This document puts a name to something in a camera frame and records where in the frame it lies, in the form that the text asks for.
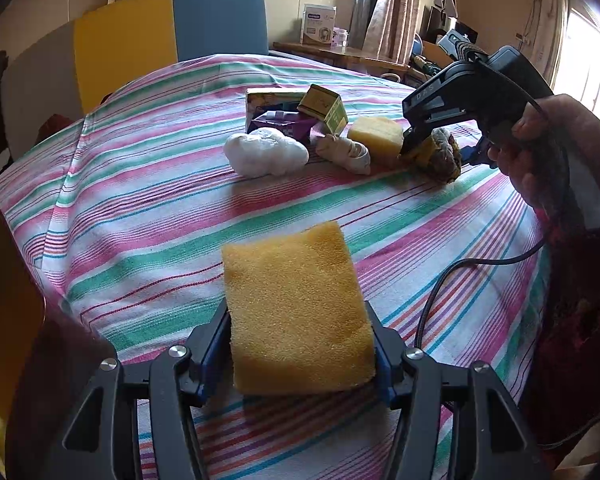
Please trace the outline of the person's right hand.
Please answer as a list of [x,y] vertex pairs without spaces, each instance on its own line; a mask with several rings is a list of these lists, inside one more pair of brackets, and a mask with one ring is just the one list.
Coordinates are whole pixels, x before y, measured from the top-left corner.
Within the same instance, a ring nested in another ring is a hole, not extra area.
[[543,139],[560,133],[576,144],[588,170],[600,188],[600,120],[583,104],[566,94],[540,99],[527,105],[512,127],[519,144],[492,146],[488,156],[509,177],[515,190],[534,208],[540,206],[539,192],[550,185],[557,170],[558,151]]

